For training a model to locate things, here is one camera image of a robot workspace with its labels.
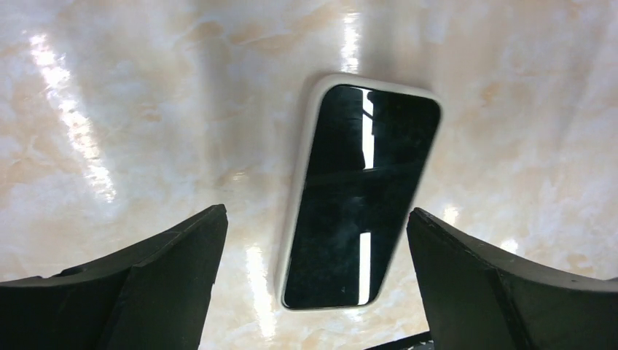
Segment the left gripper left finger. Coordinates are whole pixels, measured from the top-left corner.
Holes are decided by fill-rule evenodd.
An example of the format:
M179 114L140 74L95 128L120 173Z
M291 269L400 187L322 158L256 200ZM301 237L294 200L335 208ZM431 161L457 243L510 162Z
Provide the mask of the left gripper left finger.
M1 284L3 349L197 349L228 219L217 204L53 276Z

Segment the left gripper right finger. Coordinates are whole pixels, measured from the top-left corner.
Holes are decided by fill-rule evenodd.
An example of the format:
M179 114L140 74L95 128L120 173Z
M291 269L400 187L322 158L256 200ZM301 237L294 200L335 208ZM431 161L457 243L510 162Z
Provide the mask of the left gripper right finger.
M407 239L436 349L615 349L617 281L560 271L416 208Z

